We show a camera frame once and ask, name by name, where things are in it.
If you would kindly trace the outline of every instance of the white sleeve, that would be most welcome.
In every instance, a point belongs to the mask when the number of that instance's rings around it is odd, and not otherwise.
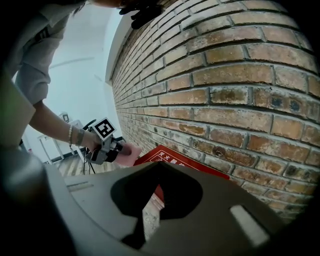
[[[36,104],[47,97],[48,84],[51,82],[49,66],[64,37],[68,18],[69,16],[65,17],[47,30],[49,33],[47,37],[30,45],[23,53],[15,83],[31,104]]]

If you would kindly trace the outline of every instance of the bracelet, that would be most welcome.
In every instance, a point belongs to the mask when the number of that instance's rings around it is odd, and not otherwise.
[[[74,130],[74,126],[71,125],[70,129],[69,129],[69,147],[71,147],[71,145],[72,145],[72,132],[73,132],[73,130]]]
[[[84,129],[79,129],[78,130],[78,135],[76,136],[76,143],[75,143],[75,145],[76,146],[81,146],[81,143],[82,143],[82,141],[83,141],[83,139],[84,139],[84,135],[85,135],[85,130]]]

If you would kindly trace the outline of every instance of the white wall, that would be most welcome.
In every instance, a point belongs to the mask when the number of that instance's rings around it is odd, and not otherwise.
[[[111,9],[87,5],[69,19],[64,39],[50,66],[51,83],[44,103],[57,115],[67,112],[83,125],[107,116],[117,129],[114,135],[121,136],[112,88],[103,82],[105,33],[110,15]],[[32,152],[47,161],[37,140],[39,135],[28,126],[24,138]],[[43,143],[51,159],[59,156],[51,139]],[[70,152],[67,143],[61,142],[60,147],[62,153]]]

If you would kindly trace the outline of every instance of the person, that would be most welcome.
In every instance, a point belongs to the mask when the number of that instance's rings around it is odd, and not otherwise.
[[[91,0],[107,8],[125,8],[137,0]],[[43,102],[50,83],[49,66],[63,39],[71,13],[79,12],[86,1],[56,0],[45,4],[24,27],[13,45],[5,67],[11,78],[16,74],[15,85],[35,108],[30,126],[54,139],[88,148],[93,152],[100,144],[99,137],[89,131],[73,127]]]

